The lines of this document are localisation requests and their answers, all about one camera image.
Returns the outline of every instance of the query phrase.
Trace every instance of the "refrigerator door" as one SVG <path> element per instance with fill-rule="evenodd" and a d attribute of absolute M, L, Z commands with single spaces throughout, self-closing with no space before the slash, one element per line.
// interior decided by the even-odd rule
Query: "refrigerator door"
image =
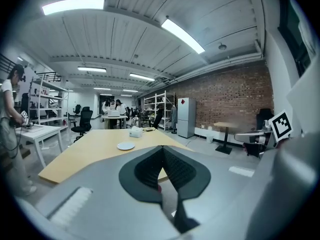
<path fill-rule="evenodd" d="M 177 134 L 179 136 L 188 138 L 188 128 L 189 128 L 188 121 L 178 119 Z"/>
<path fill-rule="evenodd" d="M 178 99 L 178 120 L 189 120 L 189 98 Z"/>

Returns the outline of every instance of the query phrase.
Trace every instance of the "tissue box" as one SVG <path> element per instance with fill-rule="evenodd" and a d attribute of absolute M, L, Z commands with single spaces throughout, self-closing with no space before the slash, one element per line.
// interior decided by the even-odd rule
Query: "tissue box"
<path fill-rule="evenodd" d="M 142 137 L 142 132 L 143 132 L 142 128 L 133 126 L 129 131 L 129 136 L 135 137 L 135 138 L 140 138 L 140 137 Z"/>

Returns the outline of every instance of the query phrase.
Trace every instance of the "white ceiling panel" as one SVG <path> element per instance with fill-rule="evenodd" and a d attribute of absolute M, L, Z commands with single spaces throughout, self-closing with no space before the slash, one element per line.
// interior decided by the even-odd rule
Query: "white ceiling panel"
<path fill-rule="evenodd" d="M 228 56 L 256 52 L 259 29 L 251 0 L 106 0 L 102 11 L 44 16 L 41 6 L 56 1 L 61 0 L 29 0 L 19 18 L 25 24 L 18 39 L 81 85 L 95 83 L 78 66 L 106 68 L 104 74 L 93 74 L 96 83 L 112 85 L 114 79 L 116 87 L 147 91 L 148 82 L 130 73 L 172 80 Z M 166 16 L 205 52 L 197 54 L 162 29 Z M 227 49 L 219 50 L 220 43 Z"/>

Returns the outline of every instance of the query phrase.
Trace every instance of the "brick wall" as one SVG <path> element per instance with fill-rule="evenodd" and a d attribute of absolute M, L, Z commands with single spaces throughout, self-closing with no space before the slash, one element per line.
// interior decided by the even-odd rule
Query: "brick wall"
<path fill-rule="evenodd" d="M 259 109 L 274 109 L 272 84 L 265 61 L 216 70 L 157 90 L 145 98 L 164 90 L 175 93 L 177 99 L 196 100 L 197 128 L 204 125 L 205 129 L 211 126 L 216 131 L 224 131 L 224 128 L 214 127 L 214 123 L 237 122 L 240 127 L 230 129 L 231 133 L 250 131 L 256 127 Z"/>

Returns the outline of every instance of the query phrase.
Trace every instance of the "wooden table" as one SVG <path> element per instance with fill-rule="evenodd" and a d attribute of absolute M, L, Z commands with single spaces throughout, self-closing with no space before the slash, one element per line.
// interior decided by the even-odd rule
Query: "wooden table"
<path fill-rule="evenodd" d="M 135 147 L 128 151 L 120 150 L 117 144 L 121 142 L 134 142 Z M 92 130 L 54 159 L 39 176 L 47 181 L 60 183 L 96 161 L 158 145 L 191 150 L 158 130 L 145 131 L 141 138 L 130 137 L 129 129 Z M 158 179 L 167 179 L 163 169 Z"/>
<path fill-rule="evenodd" d="M 233 122 L 216 122 L 213 125 L 217 127 L 225 127 L 223 145 L 218 146 L 215 150 L 230 155 L 232 148 L 227 147 L 229 128 L 238 128 L 239 125 Z"/>
<path fill-rule="evenodd" d="M 39 124 L 35 124 L 35 126 L 41 126 L 41 127 L 43 127 L 43 129 L 35 131 L 35 132 L 28 132 L 28 131 L 21 130 L 21 128 L 17 128 L 17 129 L 15 129 L 15 133 L 17 136 L 19 136 L 21 134 L 22 139 L 33 143 L 36 154 L 37 154 L 43 168 L 45 168 L 46 163 L 45 163 L 44 157 L 41 153 L 41 148 L 39 146 L 39 142 L 41 142 L 41 141 L 43 141 L 53 135 L 57 135 L 60 151 L 63 152 L 60 127 L 39 125 Z"/>
<path fill-rule="evenodd" d="M 119 116 L 107 116 L 107 115 L 103 115 L 103 116 L 101 116 L 103 119 L 107 119 L 107 120 L 110 120 L 110 119 L 119 119 L 120 120 L 120 124 L 119 124 L 119 126 L 120 126 L 120 129 L 122 129 L 122 123 L 121 123 L 121 121 L 123 121 L 123 125 L 124 126 L 126 126 L 127 125 L 127 123 L 126 123 L 126 118 L 127 118 L 127 116 L 126 115 L 119 115 Z"/>

